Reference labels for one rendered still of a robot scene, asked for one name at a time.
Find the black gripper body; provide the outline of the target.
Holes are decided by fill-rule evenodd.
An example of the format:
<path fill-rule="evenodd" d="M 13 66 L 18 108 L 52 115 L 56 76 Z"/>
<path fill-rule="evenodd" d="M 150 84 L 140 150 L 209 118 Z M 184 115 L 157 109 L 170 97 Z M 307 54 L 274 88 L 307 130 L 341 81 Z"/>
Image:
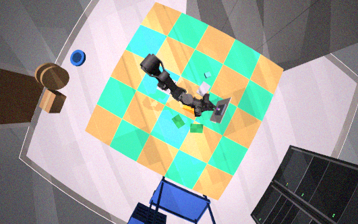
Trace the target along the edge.
<path fill-rule="evenodd" d="M 203 100 L 202 99 L 196 99 L 196 97 L 193 98 L 193 102 L 191 103 L 190 107 L 193 108 L 195 107 L 194 104 L 196 105 L 202 105 L 201 108 L 201 112 L 203 111 L 204 105 L 208 105 L 208 101 L 209 101 L 209 93 L 205 93 L 205 95 L 203 96 Z"/>

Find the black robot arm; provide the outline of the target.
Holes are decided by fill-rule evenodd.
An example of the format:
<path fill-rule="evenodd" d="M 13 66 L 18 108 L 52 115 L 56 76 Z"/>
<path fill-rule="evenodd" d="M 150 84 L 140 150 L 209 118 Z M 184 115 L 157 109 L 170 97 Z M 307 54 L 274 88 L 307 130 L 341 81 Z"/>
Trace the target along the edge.
<path fill-rule="evenodd" d="M 162 65 L 163 71 L 159 70 L 160 63 Z M 158 80 L 158 84 L 156 85 L 161 90 L 170 90 L 172 97 L 176 101 L 181 101 L 181 104 L 190 106 L 193 102 L 193 96 L 189 93 L 186 94 L 187 90 L 178 87 L 176 83 L 171 79 L 170 74 L 167 70 L 165 70 L 163 62 L 153 53 L 148 54 L 146 58 L 141 62 L 140 69 L 146 72 L 148 76 L 154 77 Z M 153 74 L 153 75 L 152 75 Z M 200 117 L 202 115 L 201 108 L 202 105 L 194 104 L 194 115 L 195 117 Z"/>

